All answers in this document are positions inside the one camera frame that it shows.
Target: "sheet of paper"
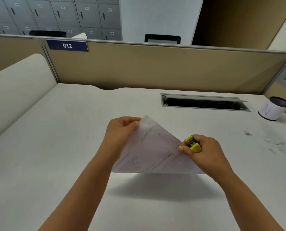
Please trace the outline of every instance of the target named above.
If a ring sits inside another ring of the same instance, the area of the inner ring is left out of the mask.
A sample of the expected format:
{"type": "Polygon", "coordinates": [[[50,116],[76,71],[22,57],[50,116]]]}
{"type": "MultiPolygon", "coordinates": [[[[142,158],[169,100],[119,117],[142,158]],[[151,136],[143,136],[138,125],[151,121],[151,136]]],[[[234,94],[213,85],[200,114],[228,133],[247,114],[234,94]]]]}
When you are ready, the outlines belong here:
{"type": "Polygon", "coordinates": [[[114,164],[117,173],[203,173],[177,147],[183,144],[145,115],[114,164]]]}

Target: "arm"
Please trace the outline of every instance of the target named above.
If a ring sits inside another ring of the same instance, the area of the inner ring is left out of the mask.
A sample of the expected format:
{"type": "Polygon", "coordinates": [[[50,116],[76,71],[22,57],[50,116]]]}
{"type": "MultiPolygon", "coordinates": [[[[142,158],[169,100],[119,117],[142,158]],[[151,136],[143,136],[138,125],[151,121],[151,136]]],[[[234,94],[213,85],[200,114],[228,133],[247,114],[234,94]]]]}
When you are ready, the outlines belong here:
{"type": "Polygon", "coordinates": [[[104,194],[114,163],[141,118],[110,121],[99,150],[38,231],[86,231],[104,194]]]}
{"type": "Polygon", "coordinates": [[[178,149],[189,156],[224,190],[229,206],[241,231],[284,231],[255,194],[234,173],[217,140],[193,135],[202,151],[194,153],[189,147],[178,149]]]}

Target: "blue sign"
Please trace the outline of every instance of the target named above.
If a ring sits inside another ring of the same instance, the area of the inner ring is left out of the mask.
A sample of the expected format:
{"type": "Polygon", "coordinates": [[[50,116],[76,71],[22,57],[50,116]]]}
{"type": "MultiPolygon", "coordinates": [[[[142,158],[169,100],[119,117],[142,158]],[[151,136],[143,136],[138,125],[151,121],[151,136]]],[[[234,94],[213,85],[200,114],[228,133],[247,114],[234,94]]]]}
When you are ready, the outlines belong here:
{"type": "Polygon", "coordinates": [[[47,40],[51,50],[88,52],[86,41],[47,40]]]}

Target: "cup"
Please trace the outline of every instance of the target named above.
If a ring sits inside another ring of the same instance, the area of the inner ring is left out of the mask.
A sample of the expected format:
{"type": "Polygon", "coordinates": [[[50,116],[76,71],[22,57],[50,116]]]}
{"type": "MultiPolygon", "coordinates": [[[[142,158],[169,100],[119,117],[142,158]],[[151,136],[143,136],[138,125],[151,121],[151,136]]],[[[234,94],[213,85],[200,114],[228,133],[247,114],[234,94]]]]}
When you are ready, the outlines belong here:
{"type": "Polygon", "coordinates": [[[279,116],[286,111],[286,100],[272,96],[258,114],[269,121],[276,121],[279,116]]]}

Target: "locker number label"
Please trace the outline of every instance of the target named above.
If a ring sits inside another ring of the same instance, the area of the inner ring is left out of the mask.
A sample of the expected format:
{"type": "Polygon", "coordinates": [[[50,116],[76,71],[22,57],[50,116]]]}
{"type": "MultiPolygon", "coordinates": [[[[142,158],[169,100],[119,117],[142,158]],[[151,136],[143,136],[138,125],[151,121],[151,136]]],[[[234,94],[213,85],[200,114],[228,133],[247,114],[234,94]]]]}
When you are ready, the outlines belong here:
{"type": "Polygon", "coordinates": [[[86,41],[47,40],[47,43],[51,50],[88,52],[86,41]]]}

